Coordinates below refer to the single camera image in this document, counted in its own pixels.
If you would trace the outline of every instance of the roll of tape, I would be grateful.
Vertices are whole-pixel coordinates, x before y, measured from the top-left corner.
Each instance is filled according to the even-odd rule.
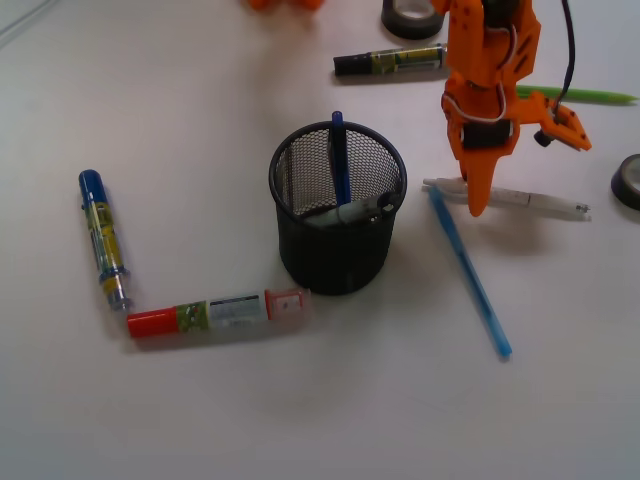
[[[611,179],[611,190],[618,200],[640,211],[640,155],[627,158]]]
[[[423,40],[433,37],[442,28],[444,17],[436,12],[429,0],[411,0],[421,7],[420,16],[409,15],[402,10],[401,3],[407,0],[383,0],[382,23],[391,33],[408,40]]]

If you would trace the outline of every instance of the red marker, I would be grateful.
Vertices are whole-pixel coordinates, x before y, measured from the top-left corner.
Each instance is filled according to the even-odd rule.
[[[253,293],[239,297],[187,303],[164,310],[136,313],[127,317],[133,338],[255,326],[301,317],[308,306],[308,292],[302,289]]]

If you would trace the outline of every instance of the red marker cap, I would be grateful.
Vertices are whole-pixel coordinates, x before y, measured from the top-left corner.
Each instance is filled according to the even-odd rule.
[[[176,307],[135,313],[127,317],[127,326],[132,338],[153,337],[179,333]]]

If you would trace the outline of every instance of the black tape roll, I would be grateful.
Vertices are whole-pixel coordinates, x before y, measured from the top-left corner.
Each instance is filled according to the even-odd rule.
[[[383,0],[382,2],[382,24],[395,36],[408,40],[423,40],[433,37],[442,28],[444,17],[435,9],[430,15],[413,18],[397,10],[397,1]]]
[[[631,164],[637,162],[638,177],[640,179],[640,155],[627,158],[611,179],[611,190],[618,200],[629,208],[640,211],[640,190],[632,183],[633,172]]]

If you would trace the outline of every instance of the pen holder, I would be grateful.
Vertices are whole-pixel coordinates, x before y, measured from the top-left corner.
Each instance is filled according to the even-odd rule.
[[[407,172],[388,140],[344,122],[351,200],[391,193],[395,208],[355,225],[307,223],[305,219],[337,206],[328,149],[331,125],[309,125],[282,142],[271,160],[269,187],[276,202],[280,257],[289,274],[314,293],[343,295],[367,285],[384,265],[407,191]]]

